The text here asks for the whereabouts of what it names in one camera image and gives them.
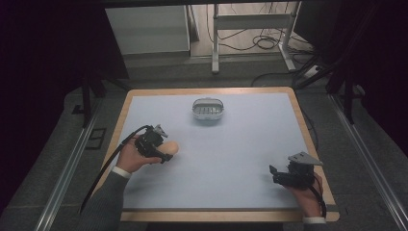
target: light blue surface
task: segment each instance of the light blue surface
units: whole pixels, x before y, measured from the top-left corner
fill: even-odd
[[[220,120],[197,120],[192,103],[220,99]],[[179,153],[134,173],[124,209],[263,209],[297,207],[272,182],[268,166],[287,171],[288,157],[307,152],[286,93],[159,95],[133,98],[120,140],[143,125],[161,124]]]

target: dark sleeve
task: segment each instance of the dark sleeve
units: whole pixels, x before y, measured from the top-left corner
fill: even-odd
[[[123,207],[123,192],[128,181],[110,172],[102,187],[88,201],[77,230],[117,230]]]
[[[325,223],[304,224],[303,231],[329,231],[329,228]]]

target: gray carpet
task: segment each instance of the gray carpet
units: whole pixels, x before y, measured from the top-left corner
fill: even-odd
[[[280,56],[221,60],[218,75],[211,74],[211,64],[205,58],[152,59],[139,63],[127,61],[131,80],[123,82],[135,89],[249,87],[258,75],[286,72]],[[255,87],[289,86],[291,81],[291,76],[287,74],[269,75],[257,81]],[[311,130],[315,143],[319,144],[318,154],[324,162],[325,174],[340,210],[340,220],[331,222],[330,227],[334,231],[399,230],[324,92],[326,81],[321,79],[305,90],[299,90],[297,96],[318,133],[316,137]],[[108,93],[103,99],[94,129],[106,129],[105,139],[100,149],[84,151],[51,230],[74,229],[78,220],[77,210],[106,154],[126,92],[109,82],[104,82],[104,85]],[[36,226],[66,158],[80,136],[83,118],[73,115],[72,111],[75,105],[81,104],[79,90],[66,97],[64,112],[53,135],[0,218],[0,230],[24,231],[33,230]],[[353,115],[374,159],[401,201],[407,205],[407,158],[370,118],[358,100],[355,100]],[[87,146],[95,147],[94,141],[89,141]],[[119,230],[142,231],[146,226],[141,222],[122,222]],[[285,224],[284,230],[301,230],[301,224]]]

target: hand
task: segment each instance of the hand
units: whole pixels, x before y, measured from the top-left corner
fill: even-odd
[[[135,147],[135,139],[137,137],[133,137],[123,146],[116,163],[117,167],[129,173],[139,170],[146,164],[157,164],[162,161],[159,157],[143,157]]]
[[[315,173],[315,177],[317,180],[315,180],[313,187],[318,193],[323,195],[323,188],[321,187],[321,177],[317,173]],[[305,218],[321,217],[320,205],[318,203],[318,200],[316,199],[316,196],[312,193],[311,190],[300,190],[292,187],[285,188],[294,195],[297,204],[302,209]]]

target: shirt cuff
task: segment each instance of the shirt cuff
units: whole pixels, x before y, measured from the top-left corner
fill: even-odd
[[[303,218],[303,223],[326,223],[326,219],[323,217]]]
[[[124,178],[127,178],[127,179],[130,179],[130,177],[132,176],[132,173],[129,173],[129,172],[123,170],[120,167],[112,168],[112,172],[117,173],[117,174],[119,174],[119,175],[121,175],[121,176],[123,176]]]

